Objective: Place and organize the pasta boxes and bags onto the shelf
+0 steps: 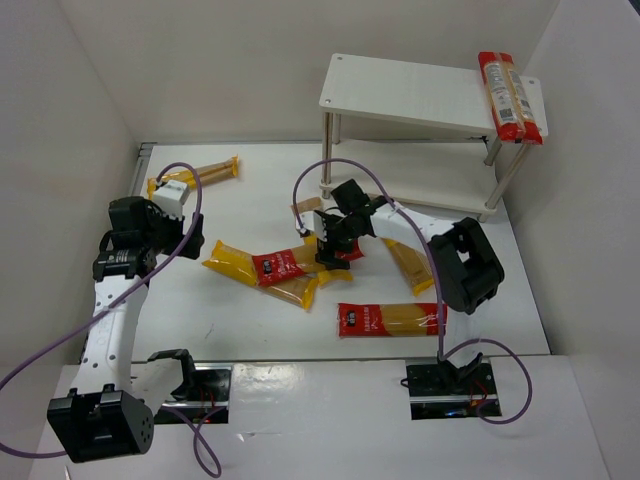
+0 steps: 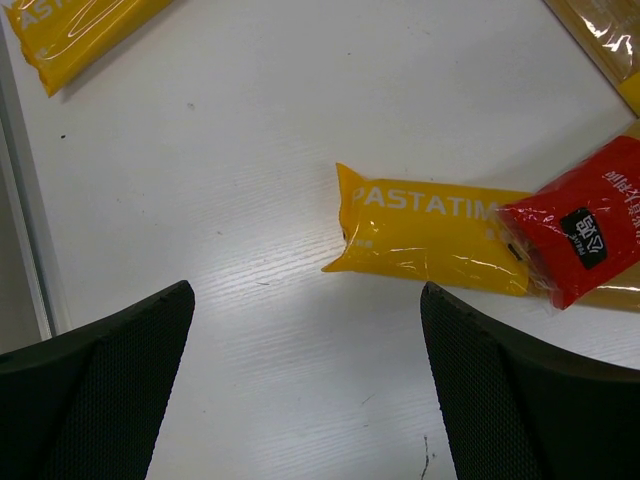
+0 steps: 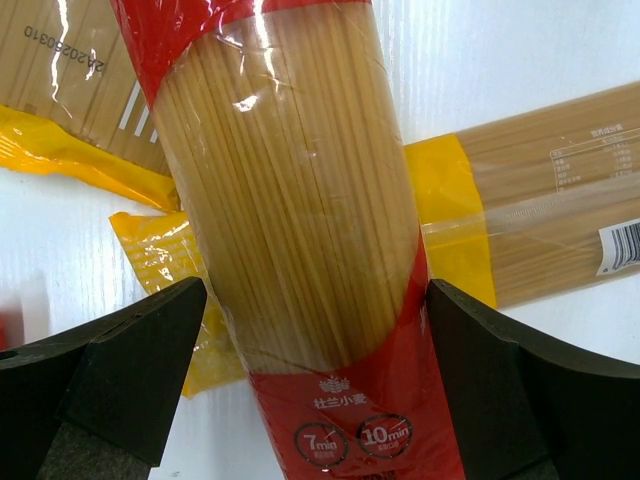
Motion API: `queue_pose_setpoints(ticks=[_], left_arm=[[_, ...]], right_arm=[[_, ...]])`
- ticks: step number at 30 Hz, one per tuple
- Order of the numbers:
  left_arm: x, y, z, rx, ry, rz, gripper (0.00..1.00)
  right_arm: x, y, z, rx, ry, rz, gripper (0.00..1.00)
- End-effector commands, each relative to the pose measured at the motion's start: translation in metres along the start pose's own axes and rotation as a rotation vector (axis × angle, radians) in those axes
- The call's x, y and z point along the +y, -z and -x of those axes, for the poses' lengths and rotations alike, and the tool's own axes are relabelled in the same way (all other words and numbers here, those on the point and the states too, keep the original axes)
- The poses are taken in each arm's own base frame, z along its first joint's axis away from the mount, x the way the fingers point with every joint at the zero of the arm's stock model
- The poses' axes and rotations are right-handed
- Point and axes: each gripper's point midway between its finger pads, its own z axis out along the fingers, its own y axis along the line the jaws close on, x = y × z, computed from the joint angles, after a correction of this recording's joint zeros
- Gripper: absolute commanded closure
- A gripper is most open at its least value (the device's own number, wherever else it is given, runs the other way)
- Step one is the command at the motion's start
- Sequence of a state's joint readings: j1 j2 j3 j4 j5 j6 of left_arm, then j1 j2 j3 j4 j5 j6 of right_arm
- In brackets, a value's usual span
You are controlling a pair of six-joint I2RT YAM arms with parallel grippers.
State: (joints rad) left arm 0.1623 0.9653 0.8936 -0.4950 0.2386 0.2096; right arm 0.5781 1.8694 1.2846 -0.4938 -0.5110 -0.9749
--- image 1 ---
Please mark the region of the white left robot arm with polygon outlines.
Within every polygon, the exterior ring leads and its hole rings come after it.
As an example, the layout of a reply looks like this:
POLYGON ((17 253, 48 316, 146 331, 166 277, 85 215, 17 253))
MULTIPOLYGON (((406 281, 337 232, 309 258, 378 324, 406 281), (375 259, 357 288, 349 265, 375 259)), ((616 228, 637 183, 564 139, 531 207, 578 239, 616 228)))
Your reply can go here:
POLYGON ((109 205, 111 228, 92 266, 98 320, 68 393, 47 409, 49 425, 74 463, 148 452, 162 404, 194 386, 186 349, 155 352, 142 374, 131 375, 138 320, 158 256, 195 260, 204 243, 203 215, 195 212, 186 227, 183 205, 172 200, 161 207, 141 196, 109 205))

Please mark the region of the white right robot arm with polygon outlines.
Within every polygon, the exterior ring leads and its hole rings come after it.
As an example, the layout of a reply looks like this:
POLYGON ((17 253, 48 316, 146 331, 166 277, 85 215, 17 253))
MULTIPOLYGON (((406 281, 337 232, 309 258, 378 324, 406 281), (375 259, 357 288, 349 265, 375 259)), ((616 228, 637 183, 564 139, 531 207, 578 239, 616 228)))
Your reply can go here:
POLYGON ((456 222, 439 220, 411 210, 383 194, 367 195, 355 180, 331 191, 337 213, 312 210, 298 216, 299 232, 317 238, 316 261, 329 269, 346 268, 340 252, 363 237, 393 240, 426 255, 436 289, 438 322, 437 365, 441 382, 454 386, 478 368, 482 355, 450 361, 444 353, 444 315, 464 326, 498 292, 504 269, 480 223, 470 217, 456 222))

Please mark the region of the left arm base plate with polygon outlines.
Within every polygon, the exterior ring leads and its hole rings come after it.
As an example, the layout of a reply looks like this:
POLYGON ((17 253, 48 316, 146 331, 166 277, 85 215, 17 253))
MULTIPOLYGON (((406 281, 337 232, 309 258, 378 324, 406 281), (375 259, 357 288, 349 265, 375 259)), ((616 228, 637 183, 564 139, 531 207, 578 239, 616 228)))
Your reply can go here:
POLYGON ((155 424, 181 423, 170 409, 180 412, 194 425, 201 420, 205 420, 205 424, 227 424, 232 371, 231 364, 196 363, 191 389, 177 397, 170 395, 155 415, 155 424))

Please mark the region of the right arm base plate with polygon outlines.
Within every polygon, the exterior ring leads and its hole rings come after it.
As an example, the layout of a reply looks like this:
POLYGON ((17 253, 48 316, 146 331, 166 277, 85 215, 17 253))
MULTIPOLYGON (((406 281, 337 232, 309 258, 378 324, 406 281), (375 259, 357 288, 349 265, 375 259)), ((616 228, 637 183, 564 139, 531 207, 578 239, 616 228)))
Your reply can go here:
POLYGON ((488 361, 456 384, 445 382, 443 369, 434 361, 407 362, 400 385, 408 390, 413 420, 477 418, 477 408, 487 417, 502 416, 493 369, 488 361))

